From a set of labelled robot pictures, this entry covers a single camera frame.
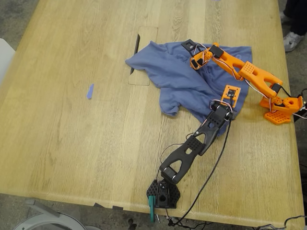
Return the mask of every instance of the table surface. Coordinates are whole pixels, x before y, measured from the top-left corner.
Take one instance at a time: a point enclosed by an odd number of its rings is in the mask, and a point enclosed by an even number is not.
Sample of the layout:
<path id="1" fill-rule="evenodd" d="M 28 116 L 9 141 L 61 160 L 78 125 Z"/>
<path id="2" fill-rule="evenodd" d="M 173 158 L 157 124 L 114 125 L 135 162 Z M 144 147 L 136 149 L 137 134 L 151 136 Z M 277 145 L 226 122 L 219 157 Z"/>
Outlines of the table surface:
<path id="1" fill-rule="evenodd" d="M 40 1 L 0 87 L 0 192 L 149 212 L 145 192 L 162 150 L 183 142 L 199 122 L 185 109 L 162 114 L 152 83 L 128 83 L 125 59 L 139 27 L 156 27 L 158 43 L 252 46 L 253 63 L 289 90 L 278 12 L 275 0 Z M 265 120 L 260 100 L 248 92 L 188 218 L 281 227 L 304 214 L 294 124 Z M 189 208 L 223 141 L 195 159 L 170 215 Z"/>

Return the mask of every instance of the blue t-shirt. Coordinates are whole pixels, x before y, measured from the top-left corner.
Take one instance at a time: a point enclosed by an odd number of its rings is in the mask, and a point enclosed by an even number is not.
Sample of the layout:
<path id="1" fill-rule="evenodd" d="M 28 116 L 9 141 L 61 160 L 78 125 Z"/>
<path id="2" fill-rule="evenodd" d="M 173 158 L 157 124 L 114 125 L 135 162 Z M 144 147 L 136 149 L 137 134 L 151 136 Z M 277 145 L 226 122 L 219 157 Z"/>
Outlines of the blue t-shirt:
<path id="1" fill-rule="evenodd" d="M 220 48 L 244 62 L 252 62 L 250 46 Z M 175 116 L 179 106 L 183 106 L 202 123 L 211 112 L 209 101 L 220 100 L 226 85 L 241 88 L 235 107 L 236 115 L 242 108 L 248 85 L 237 81 L 213 61 L 194 70 L 190 67 L 190 57 L 181 42 L 156 44 L 151 41 L 126 63 L 134 69 L 145 70 L 155 86 L 161 89 L 159 103 L 161 111 L 167 115 Z"/>

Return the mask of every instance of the orange bracket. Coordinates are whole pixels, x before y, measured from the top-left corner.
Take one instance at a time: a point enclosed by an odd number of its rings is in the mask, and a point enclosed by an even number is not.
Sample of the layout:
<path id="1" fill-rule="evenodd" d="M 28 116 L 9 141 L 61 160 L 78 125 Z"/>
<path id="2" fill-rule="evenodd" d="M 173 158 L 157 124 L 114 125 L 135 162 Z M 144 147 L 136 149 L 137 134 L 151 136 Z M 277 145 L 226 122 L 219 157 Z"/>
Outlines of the orange bracket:
<path id="1" fill-rule="evenodd" d="M 270 100 L 263 97 L 260 101 L 260 106 L 264 108 L 270 108 Z M 303 107 L 303 97 L 287 97 L 281 99 L 276 97 L 271 100 L 271 111 L 264 115 L 264 118 L 273 122 L 276 125 L 282 123 L 288 123 L 291 121 L 291 115 L 296 113 L 300 108 Z"/>
<path id="2" fill-rule="evenodd" d="M 235 108 L 236 106 L 236 102 L 238 100 L 239 94 L 240 94 L 241 88 L 236 87 L 236 86 L 232 86 L 232 85 L 226 85 L 221 101 L 223 101 L 223 99 L 228 99 L 230 100 L 230 96 L 232 96 L 232 100 L 233 100 L 233 108 Z"/>

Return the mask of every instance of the shoe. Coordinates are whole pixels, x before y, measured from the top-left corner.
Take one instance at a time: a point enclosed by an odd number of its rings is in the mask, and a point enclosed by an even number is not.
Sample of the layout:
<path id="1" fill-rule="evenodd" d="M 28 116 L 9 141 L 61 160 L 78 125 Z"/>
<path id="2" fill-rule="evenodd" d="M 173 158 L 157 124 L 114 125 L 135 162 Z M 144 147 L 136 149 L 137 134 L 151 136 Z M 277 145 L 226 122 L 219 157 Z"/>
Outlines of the shoe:
<path id="1" fill-rule="evenodd" d="M 280 21 L 282 22 L 282 24 L 284 23 L 288 23 L 292 21 L 292 18 L 289 18 L 288 16 L 286 16 L 283 11 L 279 12 L 279 17 L 280 17 Z"/>
<path id="2" fill-rule="evenodd" d="M 284 38 L 283 38 L 283 46 L 284 50 L 286 52 L 290 52 L 295 49 L 297 44 L 303 39 L 304 36 L 300 36 L 298 34 L 295 34 L 293 32 L 288 33 Z"/>

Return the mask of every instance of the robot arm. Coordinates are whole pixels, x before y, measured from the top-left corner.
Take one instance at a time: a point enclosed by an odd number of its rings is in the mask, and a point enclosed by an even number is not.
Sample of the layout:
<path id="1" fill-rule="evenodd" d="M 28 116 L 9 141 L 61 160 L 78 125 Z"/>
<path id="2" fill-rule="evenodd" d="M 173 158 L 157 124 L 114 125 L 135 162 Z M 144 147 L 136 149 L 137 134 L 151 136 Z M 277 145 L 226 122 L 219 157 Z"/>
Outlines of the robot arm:
<path id="1" fill-rule="evenodd" d="M 190 66 L 193 69 L 200 69 L 212 59 L 219 67 L 233 75 L 237 81 L 244 80 L 249 86 L 251 86 L 249 84 L 249 82 L 251 82 L 258 89 L 257 91 L 263 95 L 260 106 L 270 109 L 264 117 L 275 124 L 290 122 L 291 115 L 297 113 L 304 105 L 301 95 L 297 98 L 288 97 L 281 99 L 278 97 L 277 94 L 283 84 L 280 79 L 248 61 L 243 62 L 228 54 L 222 50 L 217 43 L 213 43 L 210 48 L 206 48 L 202 44 L 195 44 L 189 39 L 183 42 L 182 46 L 187 49 L 192 56 L 190 58 Z M 204 50 L 192 55 L 191 51 L 195 51 L 197 46 L 203 47 Z"/>

